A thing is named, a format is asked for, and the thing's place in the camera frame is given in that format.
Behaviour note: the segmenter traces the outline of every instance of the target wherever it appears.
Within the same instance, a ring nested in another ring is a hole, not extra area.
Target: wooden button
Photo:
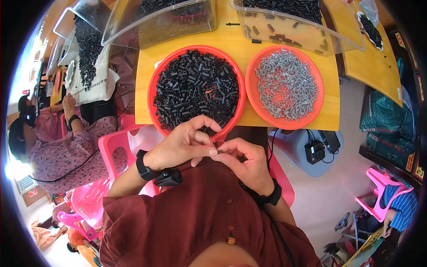
[[[236,239],[235,238],[229,238],[228,239],[228,244],[229,245],[234,245],[236,243]]]

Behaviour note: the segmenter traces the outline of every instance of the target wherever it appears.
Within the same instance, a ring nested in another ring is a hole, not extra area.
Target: patterned pink shirt
[[[34,179],[54,181],[38,181],[38,184],[49,193],[57,194],[108,177],[98,140],[103,135],[115,132],[117,126],[121,128],[116,118],[108,116],[85,127],[85,131],[70,132],[62,139],[52,142],[37,140],[29,154],[29,162],[35,169]],[[125,149],[116,149],[112,158],[117,172],[122,172],[127,165]],[[80,168],[69,173],[81,164]]]
[[[35,119],[34,132],[43,141],[52,142],[62,138],[61,116],[42,109]]]

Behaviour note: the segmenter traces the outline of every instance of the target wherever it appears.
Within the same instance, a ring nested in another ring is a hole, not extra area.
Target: tiled floor
[[[335,232],[335,225],[345,213],[360,208],[355,197],[373,190],[371,180],[365,174],[372,162],[359,154],[359,146],[366,142],[366,134],[359,130],[364,88],[364,84],[355,80],[340,86],[339,129],[344,144],[340,157],[324,175],[312,178],[290,163],[277,147],[274,148],[274,154],[295,191],[291,210],[297,226],[305,232],[320,258],[324,254],[323,247],[341,236],[342,230]]]

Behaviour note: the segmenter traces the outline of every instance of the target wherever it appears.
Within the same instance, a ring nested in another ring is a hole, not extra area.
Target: blue striped shirt
[[[398,185],[386,185],[384,189],[385,205],[388,205],[398,188]],[[411,223],[415,210],[417,209],[417,197],[414,190],[396,197],[391,203],[390,208],[397,212],[389,226],[396,228],[400,232],[403,231]]]

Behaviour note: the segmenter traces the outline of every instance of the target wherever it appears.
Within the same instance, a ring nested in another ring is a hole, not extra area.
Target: red plate
[[[301,118],[299,121],[286,121],[286,118],[275,119],[270,115],[270,113],[268,113],[266,109],[263,108],[263,104],[260,101],[260,93],[258,92],[258,77],[255,74],[255,68],[258,68],[258,65],[261,63],[263,58],[270,56],[272,53],[280,52],[282,48],[292,51],[292,53],[299,57],[302,62],[307,62],[309,64],[309,67],[311,67],[310,73],[314,77],[314,82],[318,85],[319,95],[317,100],[314,101],[314,111],[308,113],[310,117]],[[323,85],[323,79],[320,75],[319,69],[306,54],[294,47],[289,47],[287,45],[274,45],[264,48],[252,58],[248,68],[246,69],[246,88],[249,101],[258,115],[269,124],[284,130],[302,129],[312,123],[313,120],[316,119],[316,117],[319,115],[323,106],[323,101],[325,100],[325,87]]]
[[[166,66],[169,64],[170,61],[177,59],[179,55],[184,55],[187,50],[194,50],[197,49],[201,53],[210,53],[214,56],[217,56],[219,58],[225,59],[234,69],[234,72],[237,75],[237,83],[239,84],[239,100],[237,102],[237,108],[236,112],[234,113],[234,117],[232,117],[228,123],[222,128],[222,131],[219,133],[216,133],[214,136],[211,137],[212,142],[216,142],[221,139],[221,137],[226,136],[231,129],[236,125],[238,120],[240,119],[240,116],[243,113],[243,107],[245,106],[245,100],[246,100],[246,91],[245,91],[245,79],[243,78],[242,72],[240,71],[237,64],[234,62],[234,60],[231,59],[229,55],[224,53],[223,51],[206,46],[206,45],[192,45],[189,47],[184,47],[179,50],[176,50],[169,56],[167,56],[162,62],[157,66],[156,70],[153,73],[153,76],[151,77],[150,84],[148,85],[148,92],[147,92],[147,105],[148,105],[148,112],[150,114],[151,120],[153,121],[154,126],[156,129],[163,134],[163,136],[168,136],[171,131],[161,129],[160,123],[157,120],[157,116],[155,115],[157,111],[157,107],[153,106],[153,98],[156,96],[157,90],[157,79],[160,72],[164,71]]]

